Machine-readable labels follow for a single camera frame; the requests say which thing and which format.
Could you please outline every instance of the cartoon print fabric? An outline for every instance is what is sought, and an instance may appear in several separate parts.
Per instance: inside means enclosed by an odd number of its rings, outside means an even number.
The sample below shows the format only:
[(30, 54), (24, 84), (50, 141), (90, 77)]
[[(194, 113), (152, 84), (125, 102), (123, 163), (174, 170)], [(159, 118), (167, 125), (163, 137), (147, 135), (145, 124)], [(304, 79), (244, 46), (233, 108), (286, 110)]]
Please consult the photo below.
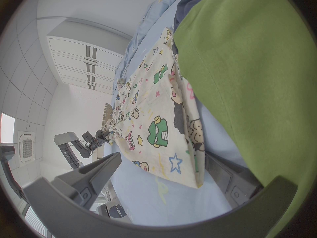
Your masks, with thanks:
[(202, 125), (192, 88), (179, 74), (170, 29), (117, 87), (109, 143), (116, 142), (137, 168), (199, 188), (205, 162)]

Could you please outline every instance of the dark blue circular logo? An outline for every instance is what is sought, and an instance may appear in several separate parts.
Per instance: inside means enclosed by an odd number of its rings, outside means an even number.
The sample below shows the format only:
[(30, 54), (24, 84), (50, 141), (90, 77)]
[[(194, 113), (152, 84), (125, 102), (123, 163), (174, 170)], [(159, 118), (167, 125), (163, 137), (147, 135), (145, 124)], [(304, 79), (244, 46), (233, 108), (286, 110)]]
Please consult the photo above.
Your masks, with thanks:
[(126, 216), (126, 213), (124, 209), (122, 208), (122, 205), (116, 204), (110, 208), (109, 215), (113, 218), (119, 219)]

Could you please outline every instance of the pink cartoon character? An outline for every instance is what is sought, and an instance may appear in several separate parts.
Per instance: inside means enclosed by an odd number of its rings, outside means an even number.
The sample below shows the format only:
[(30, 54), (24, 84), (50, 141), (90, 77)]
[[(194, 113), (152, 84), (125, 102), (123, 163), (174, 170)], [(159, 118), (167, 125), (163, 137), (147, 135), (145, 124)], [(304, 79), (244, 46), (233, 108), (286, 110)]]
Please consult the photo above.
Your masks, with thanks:
[(134, 150), (134, 143), (133, 143), (133, 136), (131, 135), (132, 131), (130, 131), (129, 135), (125, 137), (125, 140), (129, 143), (130, 145), (130, 151)]

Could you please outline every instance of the white cabinet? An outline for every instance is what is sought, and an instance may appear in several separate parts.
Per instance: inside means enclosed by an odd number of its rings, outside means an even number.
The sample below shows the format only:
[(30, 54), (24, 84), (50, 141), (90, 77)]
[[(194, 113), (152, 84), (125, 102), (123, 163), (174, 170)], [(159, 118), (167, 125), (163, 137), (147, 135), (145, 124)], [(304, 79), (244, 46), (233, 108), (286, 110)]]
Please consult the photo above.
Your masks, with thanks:
[[(112, 94), (115, 69), (123, 58), (129, 40), (91, 26), (85, 31), (86, 27), (79, 23), (63, 22), (47, 35), (54, 65), (62, 82)], [(110, 50), (111, 47), (122, 54)]]

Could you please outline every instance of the bed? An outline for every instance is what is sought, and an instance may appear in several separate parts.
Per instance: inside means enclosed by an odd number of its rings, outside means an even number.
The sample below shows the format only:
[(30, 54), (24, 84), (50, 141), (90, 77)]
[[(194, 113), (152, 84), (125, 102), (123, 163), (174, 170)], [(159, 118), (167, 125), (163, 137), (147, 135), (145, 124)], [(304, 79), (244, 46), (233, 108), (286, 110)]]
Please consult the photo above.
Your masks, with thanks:
[[(118, 92), (117, 79), (127, 80), (158, 40), (162, 30), (165, 27), (172, 28), (179, 1), (157, 0), (148, 7), (116, 70), (112, 106)], [(196, 103), (203, 125), (206, 151), (246, 167), (239, 150), (222, 125), (198, 99)], [(104, 156), (114, 152), (120, 152), (116, 144), (105, 146)], [(122, 163), (111, 180), (123, 208), (136, 225), (184, 225), (207, 220), (231, 210), (208, 172), (205, 172), (203, 186), (194, 189), (144, 172), (121, 156)]]

